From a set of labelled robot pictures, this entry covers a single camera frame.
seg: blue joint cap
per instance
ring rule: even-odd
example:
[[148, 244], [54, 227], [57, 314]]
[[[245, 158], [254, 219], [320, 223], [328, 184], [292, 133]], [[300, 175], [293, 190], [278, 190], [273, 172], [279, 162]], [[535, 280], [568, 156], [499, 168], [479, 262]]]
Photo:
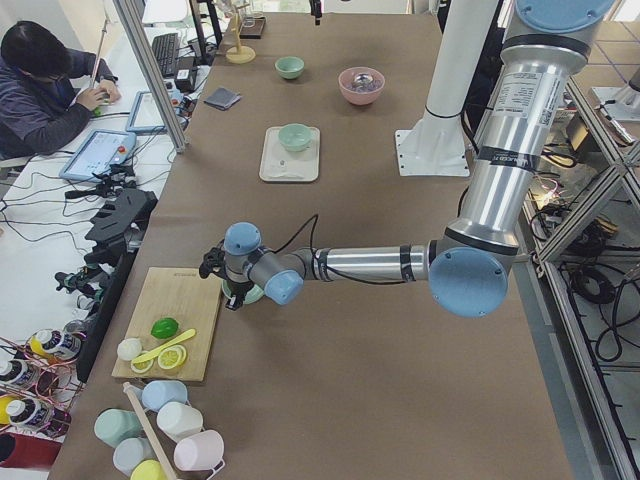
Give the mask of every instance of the blue joint cap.
[[541, 33], [571, 33], [598, 22], [613, 0], [516, 0], [516, 12]]
[[262, 243], [260, 230], [253, 223], [234, 223], [224, 235], [224, 249], [231, 255], [248, 255]]
[[278, 305], [286, 305], [300, 293], [303, 283], [298, 272], [284, 270], [269, 279], [264, 286], [264, 293]]
[[429, 267], [433, 298], [461, 317], [483, 317], [507, 296], [508, 275], [490, 253], [477, 248], [451, 248]]

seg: green lime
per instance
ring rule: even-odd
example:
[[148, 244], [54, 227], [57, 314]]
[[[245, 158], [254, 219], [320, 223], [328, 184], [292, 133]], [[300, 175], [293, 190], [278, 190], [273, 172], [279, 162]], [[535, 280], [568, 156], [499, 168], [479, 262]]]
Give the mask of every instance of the green lime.
[[173, 337], [178, 331], [178, 322], [175, 318], [164, 317], [157, 320], [151, 327], [151, 335], [156, 338]]

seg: keyboard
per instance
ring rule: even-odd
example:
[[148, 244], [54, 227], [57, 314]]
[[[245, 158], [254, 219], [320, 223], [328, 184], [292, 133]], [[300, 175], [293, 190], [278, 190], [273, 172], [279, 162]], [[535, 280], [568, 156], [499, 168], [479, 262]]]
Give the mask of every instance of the keyboard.
[[153, 56], [164, 78], [173, 78], [176, 73], [179, 43], [177, 33], [158, 35], [151, 42]]

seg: white ball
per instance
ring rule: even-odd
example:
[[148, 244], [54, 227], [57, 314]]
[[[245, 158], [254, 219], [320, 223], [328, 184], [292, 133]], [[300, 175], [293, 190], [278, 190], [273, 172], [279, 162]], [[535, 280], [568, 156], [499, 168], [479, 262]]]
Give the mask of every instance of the white ball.
[[142, 353], [142, 342], [139, 338], [125, 338], [118, 344], [118, 358], [130, 362]]

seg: yellow knife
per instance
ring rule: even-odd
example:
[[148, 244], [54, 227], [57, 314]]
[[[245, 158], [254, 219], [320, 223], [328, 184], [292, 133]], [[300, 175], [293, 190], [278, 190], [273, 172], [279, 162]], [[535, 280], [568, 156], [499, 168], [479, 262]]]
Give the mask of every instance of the yellow knife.
[[189, 340], [191, 337], [195, 337], [196, 333], [197, 332], [196, 332], [195, 328], [190, 328], [189, 330], [186, 330], [186, 331], [182, 332], [176, 338], [174, 338], [172, 340], [169, 340], [166, 343], [163, 343], [159, 347], [156, 347], [156, 348], [154, 348], [153, 350], [151, 350], [151, 351], [149, 351], [147, 353], [143, 353], [142, 355], [137, 356], [136, 358], [131, 360], [131, 363], [143, 363], [143, 362], [147, 362], [147, 361], [149, 361], [151, 359], [154, 359], [158, 355], [160, 355], [160, 352], [162, 352], [162, 350], [164, 350], [165, 348], [170, 347], [172, 345], [175, 345], [177, 343], [184, 342], [185, 340]]

